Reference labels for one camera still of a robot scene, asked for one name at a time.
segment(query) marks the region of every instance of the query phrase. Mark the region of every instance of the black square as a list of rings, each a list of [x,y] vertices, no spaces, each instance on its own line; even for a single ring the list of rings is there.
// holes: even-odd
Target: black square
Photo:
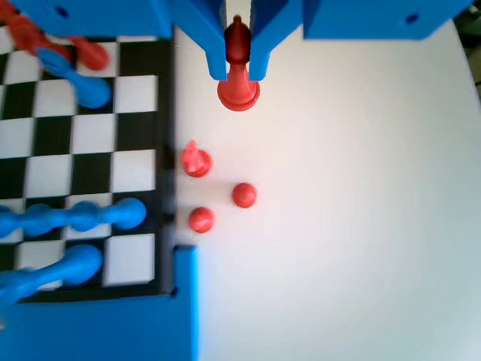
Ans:
[[[14,270],[16,259],[16,244],[0,244],[0,272]]]
[[[119,75],[129,77],[158,74],[162,69],[170,71],[172,49],[170,41],[119,43]]]
[[[3,77],[5,76],[5,68],[7,67],[7,59],[9,54],[0,55],[0,85],[3,84]]]
[[[87,40],[91,43],[113,43],[116,38],[114,36],[89,36]]]
[[[23,197],[26,158],[0,159],[0,199]]]
[[[44,198],[29,198],[25,202],[25,209],[31,205],[49,205],[54,209],[65,209],[65,197],[44,197]],[[63,228],[54,228],[50,232],[37,237],[29,237],[24,234],[24,241],[55,241],[62,239]]]
[[[145,150],[155,147],[155,112],[117,114],[115,150]]]
[[[110,153],[75,154],[71,194],[108,193]]]
[[[72,248],[74,246],[78,246],[79,244],[88,244],[91,246],[94,246],[97,248],[101,255],[102,259],[105,259],[104,257],[104,249],[105,249],[105,242],[106,238],[91,238],[91,239],[76,239],[75,241],[66,241],[65,242],[65,250],[68,248]],[[62,286],[62,289],[95,289],[95,288],[101,288],[102,287],[102,275],[104,273],[104,263],[100,266],[100,269],[95,273],[95,275],[90,278],[87,282],[84,282],[79,285],[67,285],[64,284]]]
[[[37,118],[34,135],[34,156],[70,153],[72,117]]]
[[[30,118],[33,114],[33,97],[36,82],[5,86],[2,119]]]
[[[145,233],[155,233],[162,228],[162,219],[160,218],[159,207],[161,206],[160,199],[153,190],[146,192],[124,192],[124,193],[113,193],[112,204],[115,205],[117,202],[125,198],[136,198],[142,203],[144,203],[147,209],[147,216],[145,220],[139,224],[137,227],[127,230],[121,230],[112,225],[112,235],[137,235]]]
[[[111,95],[110,95],[110,100],[108,101],[108,103],[106,105],[104,105],[103,107],[101,108],[97,108],[97,109],[90,109],[90,108],[85,108],[85,107],[82,107],[80,105],[78,105],[78,109],[77,109],[77,113],[79,115],[88,115],[88,114],[111,114],[113,113],[113,91],[115,89],[115,87],[113,86],[113,78],[112,77],[103,77],[102,79],[104,79],[108,86],[110,87],[110,91],[111,91]]]

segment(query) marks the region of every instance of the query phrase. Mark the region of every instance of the captured chess piece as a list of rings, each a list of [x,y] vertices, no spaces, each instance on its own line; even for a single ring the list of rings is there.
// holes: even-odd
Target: captured chess piece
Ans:
[[[258,81],[249,81],[246,64],[250,58],[251,33],[242,23],[240,16],[225,30],[225,54],[231,68],[227,81],[220,81],[217,95],[224,106],[231,111],[246,111],[259,98],[261,87]]]
[[[249,208],[256,202],[256,188],[249,183],[240,183],[232,191],[232,201],[241,208]]]
[[[118,229],[132,229],[140,225],[147,215],[144,203],[135,198],[126,198],[107,207],[100,208],[93,202],[78,202],[71,209],[52,209],[37,204],[27,208],[24,214],[15,214],[0,206],[0,238],[21,228],[26,235],[37,237],[57,227],[70,226],[78,232],[94,229],[100,223],[115,225]]]
[[[102,255],[94,246],[81,244],[66,250],[64,257],[38,270],[25,268],[0,273],[0,303],[12,305],[34,295],[51,282],[74,286],[87,282],[100,269]]]
[[[200,178],[205,176],[212,165],[209,154],[197,148],[195,141],[190,141],[182,152],[182,168],[190,177]]]
[[[209,208],[198,207],[190,212],[189,227],[197,233],[209,232],[213,226],[213,213]]]
[[[87,68],[99,71],[107,67],[109,56],[101,45],[91,43],[83,36],[74,36],[70,41],[77,47],[78,58]]]
[[[68,80],[75,90],[77,103],[85,108],[101,108],[110,101],[111,91],[105,80],[84,77],[72,69],[70,62],[56,51],[37,49],[42,65],[53,75]]]

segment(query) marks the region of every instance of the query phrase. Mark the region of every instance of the white table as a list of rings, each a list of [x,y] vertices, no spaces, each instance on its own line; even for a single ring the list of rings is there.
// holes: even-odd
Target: white table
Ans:
[[[419,43],[298,29],[242,113],[177,36],[177,146],[213,157],[205,178],[177,171],[200,360],[479,361],[481,112],[453,24]],[[186,226],[199,205],[216,215],[204,235]]]

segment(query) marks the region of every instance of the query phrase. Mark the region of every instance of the blue plastic frame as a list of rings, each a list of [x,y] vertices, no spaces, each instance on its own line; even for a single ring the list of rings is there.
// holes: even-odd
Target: blue plastic frame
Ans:
[[[0,359],[193,361],[198,357],[197,257],[175,251],[173,296],[0,308]]]

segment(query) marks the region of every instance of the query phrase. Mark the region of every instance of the red piece top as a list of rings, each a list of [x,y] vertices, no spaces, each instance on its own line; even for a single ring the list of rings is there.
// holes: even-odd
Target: red piece top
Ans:
[[[190,141],[182,152],[182,168],[190,177],[205,176],[210,169],[212,159],[207,152],[197,148],[195,141]]]
[[[239,15],[225,30],[225,57],[229,64],[247,64],[250,58],[250,40],[252,35]]]
[[[197,233],[209,232],[213,226],[213,213],[209,208],[199,207],[189,215],[189,227]]]
[[[257,192],[252,184],[240,183],[232,191],[232,200],[241,208],[248,208],[256,202]]]

